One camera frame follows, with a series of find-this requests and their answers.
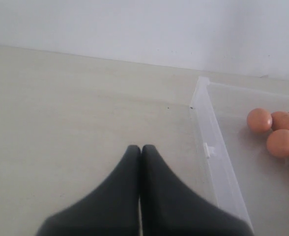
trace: egg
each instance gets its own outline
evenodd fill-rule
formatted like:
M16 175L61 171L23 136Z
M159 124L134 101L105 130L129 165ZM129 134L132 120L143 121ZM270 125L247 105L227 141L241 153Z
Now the egg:
M247 116L247 125L254 133L267 132L272 126L272 117L269 111L256 108Z
M289 130L279 129L272 132L267 139L267 149L273 156L289 156Z
M272 116L272 130L287 129L289 130L289 113L274 112Z

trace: white wall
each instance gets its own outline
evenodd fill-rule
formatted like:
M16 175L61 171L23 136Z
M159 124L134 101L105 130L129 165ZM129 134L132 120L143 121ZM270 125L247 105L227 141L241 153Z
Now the white wall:
M0 0L0 45L289 79L289 0Z

